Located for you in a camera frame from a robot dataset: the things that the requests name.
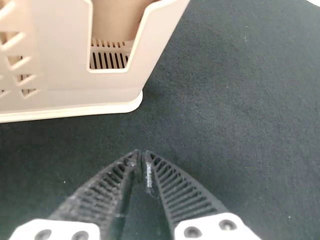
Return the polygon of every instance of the table surface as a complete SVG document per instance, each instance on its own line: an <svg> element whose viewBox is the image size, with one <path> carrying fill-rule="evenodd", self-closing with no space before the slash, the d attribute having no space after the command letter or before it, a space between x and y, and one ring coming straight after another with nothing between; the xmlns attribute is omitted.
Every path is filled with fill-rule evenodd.
<svg viewBox="0 0 320 240"><path fill-rule="evenodd" d="M148 149L262 239L319 239L319 23L305 0L194 0L136 111L0 124L0 238ZM166 239L157 200L133 199L123 239Z"/></svg>

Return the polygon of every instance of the dish rack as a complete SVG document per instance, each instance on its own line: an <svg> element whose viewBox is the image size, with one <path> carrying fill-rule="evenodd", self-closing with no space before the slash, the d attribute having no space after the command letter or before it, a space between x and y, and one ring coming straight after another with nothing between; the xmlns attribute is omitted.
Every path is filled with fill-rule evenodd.
<svg viewBox="0 0 320 240"><path fill-rule="evenodd" d="M155 1L133 40L110 41L92 37L91 0L2 1L0 123L135 110L189 3Z"/></svg>

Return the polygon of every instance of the ventilation slot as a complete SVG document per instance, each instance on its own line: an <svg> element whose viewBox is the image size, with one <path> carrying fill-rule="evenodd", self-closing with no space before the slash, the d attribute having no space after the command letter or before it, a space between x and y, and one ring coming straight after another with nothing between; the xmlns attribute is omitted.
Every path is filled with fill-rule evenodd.
<svg viewBox="0 0 320 240"><path fill-rule="evenodd" d="M0 10L9 2L11 2L11 0L0 0Z"/></svg>
<svg viewBox="0 0 320 240"><path fill-rule="evenodd" d="M8 91L0 89L0 98L7 94Z"/></svg>
<svg viewBox="0 0 320 240"><path fill-rule="evenodd" d="M17 64L18 62L20 62L23 59L23 57L22 56L8 56L7 59L8 59L10 66L13 66L13 65Z"/></svg>
<svg viewBox="0 0 320 240"><path fill-rule="evenodd" d="M126 42L122 41L105 41L96 38L92 38L91 47L103 47L103 48L113 48L120 49L126 46Z"/></svg>
<svg viewBox="0 0 320 240"><path fill-rule="evenodd" d="M34 95L38 90L37 89L22 89L22 95L24 98L30 97L31 95Z"/></svg>
<svg viewBox="0 0 320 240"><path fill-rule="evenodd" d="M90 58L91 69L124 69L128 56L117 52L92 52Z"/></svg>
<svg viewBox="0 0 320 240"><path fill-rule="evenodd" d="M32 74L22 74L22 75L17 75L15 79L18 84L24 84L28 82L30 79L32 79L33 77L34 75Z"/></svg>
<svg viewBox="0 0 320 240"><path fill-rule="evenodd" d="M0 31L1 44L6 44L11 39L13 39L19 32L17 31Z"/></svg>

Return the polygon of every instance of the black mat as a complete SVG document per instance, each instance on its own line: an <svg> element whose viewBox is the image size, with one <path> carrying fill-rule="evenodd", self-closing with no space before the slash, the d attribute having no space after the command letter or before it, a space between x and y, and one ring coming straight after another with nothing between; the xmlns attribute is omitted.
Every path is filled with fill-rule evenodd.
<svg viewBox="0 0 320 240"><path fill-rule="evenodd" d="M139 148L186 170L264 240L320 239L319 123L319 7L194 0L135 112L0 125L0 238Z"/></svg>

